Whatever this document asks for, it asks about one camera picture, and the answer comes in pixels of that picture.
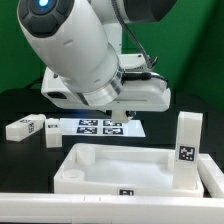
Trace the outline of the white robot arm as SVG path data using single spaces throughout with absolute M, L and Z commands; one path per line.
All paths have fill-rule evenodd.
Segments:
M 168 80 L 146 53 L 123 54 L 120 27 L 158 22 L 177 0 L 19 0 L 17 17 L 45 63 L 41 93 L 60 108 L 165 111 Z

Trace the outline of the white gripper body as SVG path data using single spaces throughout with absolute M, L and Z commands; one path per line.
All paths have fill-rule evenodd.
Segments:
M 163 112 L 170 106 L 171 91 L 168 81 L 146 67 L 143 57 L 137 54 L 119 55 L 123 75 L 94 96 L 72 93 L 60 78 L 47 68 L 41 93 L 54 105 L 63 109 L 100 111 L 151 111 Z

